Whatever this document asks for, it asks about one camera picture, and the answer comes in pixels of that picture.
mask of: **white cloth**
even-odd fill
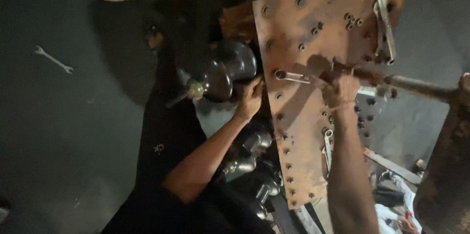
[[[376,204],[376,213],[379,223],[379,233],[380,234],[402,234],[400,226],[398,225],[398,215],[393,213],[388,207]],[[391,219],[392,222],[390,225],[387,225],[386,220]]]
[[[410,211],[411,213],[413,213],[413,223],[416,225],[418,232],[421,233],[421,231],[423,230],[423,227],[421,227],[418,220],[414,217],[414,210],[413,210],[413,200],[416,194],[413,193],[413,191],[411,191],[411,189],[408,187],[407,184],[405,184],[402,177],[398,175],[393,175],[392,180],[395,183],[395,185],[398,187],[400,192],[405,194],[403,196],[403,203],[405,203],[406,209]]]

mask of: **finger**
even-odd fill
[[[263,88],[264,88],[265,82],[260,81],[257,86],[255,86],[255,90],[253,91],[253,97],[261,97],[263,94]]]
[[[244,87],[244,96],[251,96],[253,94],[254,88],[261,82],[262,77],[261,75],[254,78]]]

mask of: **wrist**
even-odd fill
[[[235,113],[232,117],[232,120],[237,122],[237,123],[242,123],[242,124],[246,125],[248,122],[250,122],[251,117],[249,117],[247,115],[242,115],[242,114]]]

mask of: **bolt hole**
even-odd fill
[[[387,4],[387,11],[391,12],[393,9],[395,9],[396,6],[397,6],[397,4],[395,2],[389,2]]]

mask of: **wrench on floor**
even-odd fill
[[[66,73],[68,74],[72,74],[73,72],[73,68],[70,67],[70,66],[66,66],[64,63],[61,63],[60,61],[56,60],[54,57],[52,57],[51,55],[47,54],[47,52],[45,52],[40,46],[36,46],[36,50],[34,51],[35,53],[37,54],[40,54],[40,55],[43,55],[45,56],[46,58],[50,59],[51,61],[55,62],[57,65],[59,65],[60,67],[62,67]]]
[[[323,128],[321,131],[323,134],[323,138],[325,139],[325,147],[323,148],[322,152],[326,155],[326,166],[328,168],[328,174],[331,170],[331,144],[329,143],[329,139],[333,135],[333,131],[327,127]]]
[[[388,61],[388,64],[392,64],[393,60],[395,60],[396,56],[396,49],[395,49],[395,40],[393,38],[393,32],[391,30],[391,23],[390,23],[390,18],[388,16],[388,11],[387,11],[387,0],[377,0],[377,5],[378,5],[378,10],[376,11],[376,7],[374,6],[374,12],[376,13],[377,16],[377,29],[379,29],[379,19],[382,19],[385,25],[385,35],[387,36],[387,44],[388,44],[388,49],[390,51],[390,60]],[[378,38],[377,44],[381,42],[383,38]]]

